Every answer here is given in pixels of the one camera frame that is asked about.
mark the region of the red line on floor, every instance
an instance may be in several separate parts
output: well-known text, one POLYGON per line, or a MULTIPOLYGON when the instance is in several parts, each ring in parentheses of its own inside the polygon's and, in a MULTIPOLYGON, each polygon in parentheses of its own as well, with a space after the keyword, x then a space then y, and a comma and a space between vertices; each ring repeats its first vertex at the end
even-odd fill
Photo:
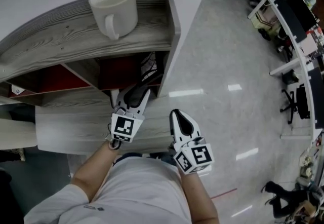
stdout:
POLYGON ((225 192, 225 193, 222 193, 222 194, 219 194, 219 195, 213 196, 213 197, 211 197, 211 199, 215 199, 215 198, 221 197, 221 196, 223 196, 223 195, 225 195, 225 194, 229 194, 229 193, 234 192, 234 191, 236 191, 236 190, 237 190, 237 188, 232 189, 232 190, 230 190, 230 191, 228 191, 228 192, 225 192))

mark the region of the office desk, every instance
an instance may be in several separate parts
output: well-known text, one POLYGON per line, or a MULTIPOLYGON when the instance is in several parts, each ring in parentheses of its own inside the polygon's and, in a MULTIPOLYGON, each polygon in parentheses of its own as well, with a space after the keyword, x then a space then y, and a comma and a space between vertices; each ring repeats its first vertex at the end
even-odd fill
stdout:
POLYGON ((296 36, 294 36, 285 21, 284 17, 282 16, 281 12, 277 8, 277 5, 274 3, 275 0, 261 0, 260 3, 253 9, 253 11, 248 15, 248 18, 251 19, 255 13, 264 5, 266 1, 269 1, 271 4, 271 7, 277 16, 278 20, 280 21, 282 27, 284 28, 286 34, 290 37, 292 45, 296 51, 297 58, 290 61, 289 63, 280 66, 279 68, 276 68, 270 72, 271 76, 279 75, 282 72, 288 71, 293 67, 296 67, 296 65, 300 64, 301 66, 301 74, 302 74, 302 81, 305 85, 306 90, 306 96, 307 96, 307 104, 308 109, 310 112, 310 134, 309 135, 281 135, 281 139, 310 139, 314 141, 318 135, 321 133, 322 129, 316 129, 315 128, 315 109, 314 109, 314 101, 313 101, 313 94, 310 86, 308 71, 311 70, 311 68, 307 68, 306 66, 306 58, 304 56, 304 53, 300 49, 300 45, 296 42, 296 36))

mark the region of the black monitor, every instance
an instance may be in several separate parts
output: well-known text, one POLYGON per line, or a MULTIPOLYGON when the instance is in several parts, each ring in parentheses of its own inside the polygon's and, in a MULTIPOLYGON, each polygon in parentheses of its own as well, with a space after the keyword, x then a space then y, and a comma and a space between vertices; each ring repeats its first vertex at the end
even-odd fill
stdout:
POLYGON ((308 72, 315 109, 315 128, 324 128, 324 85, 319 67, 308 72))
POLYGON ((317 24, 313 13, 310 11, 304 0, 287 0, 287 2, 305 32, 309 31, 317 24))
POLYGON ((288 24, 292 34, 296 36, 296 42, 303 41, 307 37, 306 32, 288 2, 286 0, 275 0, 274 3, 278 5, 278 10, 288 24))

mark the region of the white t-shirt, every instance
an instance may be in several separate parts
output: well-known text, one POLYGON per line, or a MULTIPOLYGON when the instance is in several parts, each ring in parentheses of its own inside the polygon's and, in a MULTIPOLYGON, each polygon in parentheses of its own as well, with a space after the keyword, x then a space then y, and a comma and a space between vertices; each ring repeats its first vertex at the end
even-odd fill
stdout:
POLYGON ((36 205, 25 224, 165 224, 191 223, 176 167, 165 162, 129 157, 118 162, 96 201, 69 184, 36 205))

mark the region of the desk leg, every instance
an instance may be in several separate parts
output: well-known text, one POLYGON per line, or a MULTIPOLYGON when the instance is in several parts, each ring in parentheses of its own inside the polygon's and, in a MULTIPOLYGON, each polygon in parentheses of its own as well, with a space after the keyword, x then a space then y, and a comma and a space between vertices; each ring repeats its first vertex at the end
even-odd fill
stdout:
POLYGON ((248 15, 248 19, 252 19, 252 17, 257 13, 259 9, 265 4, 266 0, 261 0, 259 4, 252 10, 252 12, 248 15))
POLYGON ((312 137, 310 135, 304 135, 304 136, 285 136, 285 135, 281 135, 280 139, 285 139, 285 140, 311 140, 312 137))
POLYGON ((284 71, 289 71, 290 69, 294 68, 297 64, 299 64, 299 59, 295 58, 294 60, 291 60, 289 63, 284 64, 275 70, 272 70, 270 72, 270 75, 275 76, 275 75, 278 75, 284 71))

